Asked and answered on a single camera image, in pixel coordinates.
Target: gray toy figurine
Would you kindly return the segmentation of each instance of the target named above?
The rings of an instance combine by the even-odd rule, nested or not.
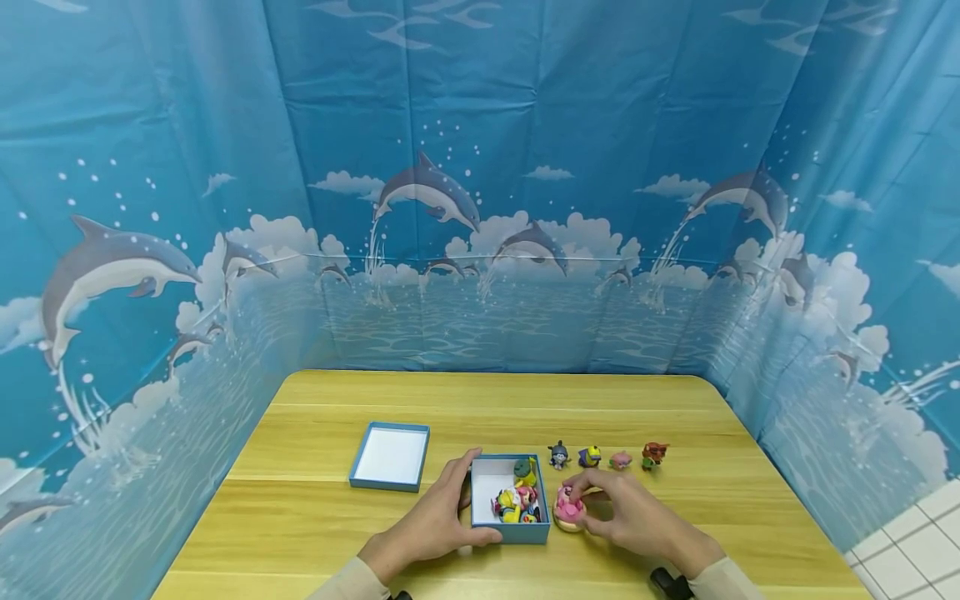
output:
[[[550,464],[556,470],[564,468],[566,461],[570,460],[570,455],[566,452],[563,440],[557,440],[557,445],[549,445],[546,449],[550,450]]]

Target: blue backdrop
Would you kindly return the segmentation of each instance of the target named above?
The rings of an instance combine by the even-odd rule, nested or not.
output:
[[[698,374],[849,549],[960,466],[957,22],[8,0],[0,591],[148,597],[303,368]]]

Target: left hand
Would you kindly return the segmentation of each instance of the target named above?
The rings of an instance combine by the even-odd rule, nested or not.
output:
[[[357,555],[384,586],[412,563],[438,559],[461,546],[485,546],[503,540],[500,532],[490,527],[460,524],[459,511],[470,503],[469,495],[461,499],[461,489],[470,463],[481,451],[474,448],[448,462],[414,508],[396,525],[373,536]]]

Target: black object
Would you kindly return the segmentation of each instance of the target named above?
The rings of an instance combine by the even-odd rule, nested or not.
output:
[[[674,579],[663,567],[655,568],[650,573],[650,582],[654,585],[654,588],[663,592],[663,597],[668,600],[689,600],[693,597],[693,592],[690,591],[690,585],[687,584],[686,578],[681,575]]]

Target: hand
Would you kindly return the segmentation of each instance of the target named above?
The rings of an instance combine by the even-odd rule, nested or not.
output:
[[[461,499],[461,489],[470,463],[480,452],[480,448],[474,448],[448,462],[414,508],[396,525],[373,536],[357,555],[384,586],[411,563],[439,559],[462,546],[485,546],[503,540],[497,530],[464,527],[458,517],[460,509],[470,504],[469,495]]]
[[[574,502],[610,500],[613,519],[602,521],[584,513],[579,523],[587,531],[636,554],[665,559],[687,579],[726,556],[716,540],[667,508],[633,476],[588,468],[564,485],[573,489]],[[602,491],[585,493],[590,488]]]

